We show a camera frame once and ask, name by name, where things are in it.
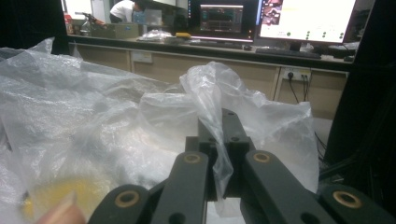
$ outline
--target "human hand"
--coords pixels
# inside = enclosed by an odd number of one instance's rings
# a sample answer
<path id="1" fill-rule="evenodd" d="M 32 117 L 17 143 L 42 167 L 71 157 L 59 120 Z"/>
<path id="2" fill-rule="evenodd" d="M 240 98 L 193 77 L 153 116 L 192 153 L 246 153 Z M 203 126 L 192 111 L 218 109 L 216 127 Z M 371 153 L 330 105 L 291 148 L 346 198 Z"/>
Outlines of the human hand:
<path id="1" fill-rule="evenodd" d="M 85 224 L 85 217 L 76 206 L 76 199 L 75 192 L 68 194 L 35 224 Z"/>

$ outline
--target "computer monitor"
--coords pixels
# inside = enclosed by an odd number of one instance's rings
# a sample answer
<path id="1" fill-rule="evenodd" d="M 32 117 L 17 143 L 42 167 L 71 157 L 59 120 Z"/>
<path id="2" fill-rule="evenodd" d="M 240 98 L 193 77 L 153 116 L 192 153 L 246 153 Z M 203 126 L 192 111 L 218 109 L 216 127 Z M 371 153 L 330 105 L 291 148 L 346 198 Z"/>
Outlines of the computer monitor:
<path id="1" fill-rule="evenodd" d="M 189 0 L 188 6 L 192 38 L 253 42 L 258 0 Z"/>
<path id="2" fill-rule="evenodd" d="M 257 37 L 301 43 L 343 43 L 356 0 L 259 0 Z"/>

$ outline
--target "clear plastic bag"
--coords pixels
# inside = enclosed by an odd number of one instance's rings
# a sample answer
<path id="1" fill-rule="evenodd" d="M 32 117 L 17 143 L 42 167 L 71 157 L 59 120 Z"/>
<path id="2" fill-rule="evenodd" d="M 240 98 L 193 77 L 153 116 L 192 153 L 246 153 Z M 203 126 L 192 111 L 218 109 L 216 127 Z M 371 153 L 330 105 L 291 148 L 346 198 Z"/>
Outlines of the clear plastic bag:
<path id="1" fill-rule="evenodd" d="M 168 177 L 186 136 L 197 135 L 198 119 L 222 142 L 222 107 L 238 114 L 257 149 L 276 154 L 316 191 L 309 103 L 268 101 L 221 63 L 191 68 L 181 86 L 50 55 L 48 42 L 43 46 L 0 63 L 0 181 L 7 186 L 0 189 L 2 221 L 34 220 L 69 190 L 77 192 L 88 218 L 119 185 L 152 188 Z M 214 172 L 221 194 L 232 173 L 224 153 Z M 32 219 L 26 219 L 32 207 Z M 240 222 L 238 207 L 233 200 L 221 202 L 217 210 L 227 218 L 210 211 L 208 223 Z"/>

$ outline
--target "laboratory bench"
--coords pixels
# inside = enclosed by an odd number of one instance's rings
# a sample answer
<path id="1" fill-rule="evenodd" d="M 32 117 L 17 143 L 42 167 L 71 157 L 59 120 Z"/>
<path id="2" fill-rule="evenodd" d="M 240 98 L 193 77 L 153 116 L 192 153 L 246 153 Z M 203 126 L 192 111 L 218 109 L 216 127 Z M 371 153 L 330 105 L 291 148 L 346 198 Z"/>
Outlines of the laboratory bench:
<path id="1" fill-rule="evenodd" d="M 224 63 L 253 91 L 288 104 L 306 100 L 315 118 L 333 119 L 352 63 L 257 54 L 253 49 L 218 49 L 188 44 L 69 36 L 71 53 L 78 50 L 86 62 L 98 63 L 164 82 L 179 83 L 188 69 L 209 62 Z M 304 81 L 287 79 L 292 72 Z"/>

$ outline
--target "electrical socket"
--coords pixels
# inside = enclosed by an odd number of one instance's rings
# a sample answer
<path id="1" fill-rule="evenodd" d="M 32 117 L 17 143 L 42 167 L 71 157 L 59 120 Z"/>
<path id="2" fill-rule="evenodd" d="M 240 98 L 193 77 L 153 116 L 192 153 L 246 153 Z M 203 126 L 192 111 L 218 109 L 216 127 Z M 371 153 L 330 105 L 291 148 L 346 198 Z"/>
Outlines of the electrical socket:
<path id="1" fill-rule="evenodd" d="M 283 68 L 283 78 L 289 80 L 289 73 L 293 73 L 293 81 L 304 81 L 303 77 L 305 76 L 305 81 L 311 80 L 311 70 L 303 69 L 303 68 Z"/>

